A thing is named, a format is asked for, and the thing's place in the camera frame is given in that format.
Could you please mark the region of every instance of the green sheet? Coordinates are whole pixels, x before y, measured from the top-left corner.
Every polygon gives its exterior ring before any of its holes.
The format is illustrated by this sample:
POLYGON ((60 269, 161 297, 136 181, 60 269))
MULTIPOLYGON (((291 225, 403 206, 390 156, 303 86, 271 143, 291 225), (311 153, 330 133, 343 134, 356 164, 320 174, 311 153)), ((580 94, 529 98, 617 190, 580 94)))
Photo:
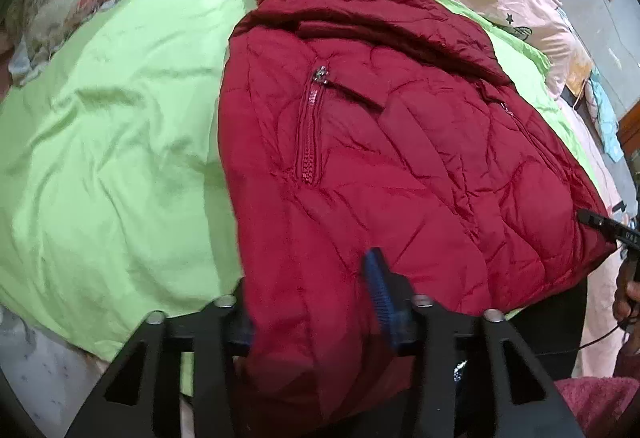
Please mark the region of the green sheet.
MULTIPOLYGON (((489 31, 505 71, 580 163, 546 58, 489 31)), ((253 0, 123 0, 0 105, 0 303, 104 359, 146 313, 241 275, 216 142, 227 39, 253 0)))

